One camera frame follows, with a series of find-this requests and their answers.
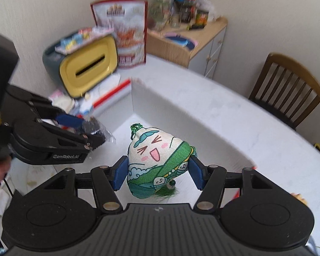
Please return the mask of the clear plastic bagged dark item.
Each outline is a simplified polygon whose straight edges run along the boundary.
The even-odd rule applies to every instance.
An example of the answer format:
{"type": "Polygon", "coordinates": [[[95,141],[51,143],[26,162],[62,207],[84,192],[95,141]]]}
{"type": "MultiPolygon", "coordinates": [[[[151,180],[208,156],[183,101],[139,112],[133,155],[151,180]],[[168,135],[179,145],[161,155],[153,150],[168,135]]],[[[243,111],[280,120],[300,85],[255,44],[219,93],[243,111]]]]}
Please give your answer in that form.
{"type": "Polygon", "coordinates": [[[79,128],[79,132],[86,135],[91,148],[96,149],[105,142],[115,143],[115,137],[110,131],[95,117],[84,119],[79,128]]]}

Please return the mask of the zongzi cartoon plush toy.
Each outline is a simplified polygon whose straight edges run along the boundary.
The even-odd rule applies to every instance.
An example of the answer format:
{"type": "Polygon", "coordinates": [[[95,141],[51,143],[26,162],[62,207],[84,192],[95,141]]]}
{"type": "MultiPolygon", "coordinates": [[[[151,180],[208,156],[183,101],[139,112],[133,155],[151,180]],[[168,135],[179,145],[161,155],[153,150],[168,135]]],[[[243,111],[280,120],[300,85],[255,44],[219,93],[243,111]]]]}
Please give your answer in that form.
{"type": "Polygon", "coordinates": [[[131,125],[127,184],[138,199],[176,195],[175,178],[188,170],[195,147],[159,128],[131,125]]]}

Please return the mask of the red white cardboard box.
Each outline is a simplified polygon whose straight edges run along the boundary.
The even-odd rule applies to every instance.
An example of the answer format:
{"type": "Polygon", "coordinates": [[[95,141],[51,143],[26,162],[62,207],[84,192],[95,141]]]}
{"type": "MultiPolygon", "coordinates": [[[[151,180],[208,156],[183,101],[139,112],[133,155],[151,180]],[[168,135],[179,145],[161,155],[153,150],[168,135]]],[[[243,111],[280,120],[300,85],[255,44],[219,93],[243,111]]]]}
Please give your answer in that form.
{"type": "MultiPolygon", "coordinates": [[[[188,142],[196,149],[196,156],[205,165],[216,164],[228,172],[253,169],[254,163],[237,148],[229,144],[192,114],[157,94],[151,88],[137,81],[109,94],[95,105],[92,115],[96,117],[115,137],[115,143],[105,142],[88,159],[92,166],[111,166],[121,156],[128,157],[131,143],[131,125],[140,123],[143,127],[159,128],[188,142]]],[[[184,190],[184,178],[189,171],[175,178],[176,189],[184,190]]]]}

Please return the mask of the brown wooden chair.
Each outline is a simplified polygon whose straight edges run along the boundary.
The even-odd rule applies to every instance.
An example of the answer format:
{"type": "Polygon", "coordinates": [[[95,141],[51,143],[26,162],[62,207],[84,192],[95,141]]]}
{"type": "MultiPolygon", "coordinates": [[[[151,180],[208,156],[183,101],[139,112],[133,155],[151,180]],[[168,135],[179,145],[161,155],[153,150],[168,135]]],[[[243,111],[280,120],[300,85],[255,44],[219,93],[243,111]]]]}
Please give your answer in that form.
{"type": "Polygon", "coordinates": [[[320,83],[297,60],[272,52],[249,100],[296,130],[320,104],[320,83]]]}

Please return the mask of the red white snack bag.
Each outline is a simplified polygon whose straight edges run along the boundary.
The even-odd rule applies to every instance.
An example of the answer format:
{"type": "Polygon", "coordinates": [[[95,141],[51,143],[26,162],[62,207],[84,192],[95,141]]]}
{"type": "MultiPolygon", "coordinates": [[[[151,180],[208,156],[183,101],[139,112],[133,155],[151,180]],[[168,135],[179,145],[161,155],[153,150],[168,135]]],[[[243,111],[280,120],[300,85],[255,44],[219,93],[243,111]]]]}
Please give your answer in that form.
{"type": "Polygon", "coordinates": [[[113,29],[120,68],[146,63],[148,1],[97,0],[91,10],[96,25],[113,29]]]}

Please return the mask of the wooden white cabinet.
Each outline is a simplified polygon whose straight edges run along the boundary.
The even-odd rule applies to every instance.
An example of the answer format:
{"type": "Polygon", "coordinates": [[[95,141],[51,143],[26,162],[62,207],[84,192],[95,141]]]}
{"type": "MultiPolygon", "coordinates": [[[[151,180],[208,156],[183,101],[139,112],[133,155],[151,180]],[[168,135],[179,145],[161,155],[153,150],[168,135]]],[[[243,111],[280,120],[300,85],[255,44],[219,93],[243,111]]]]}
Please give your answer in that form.
{"type": "Polygon", "coordinates": [[[147,54],[180,65],[212,79],[222,50],[228,20],[219,17],[203,29],[165,26],[160,31],[147,31],[147,54]]]}

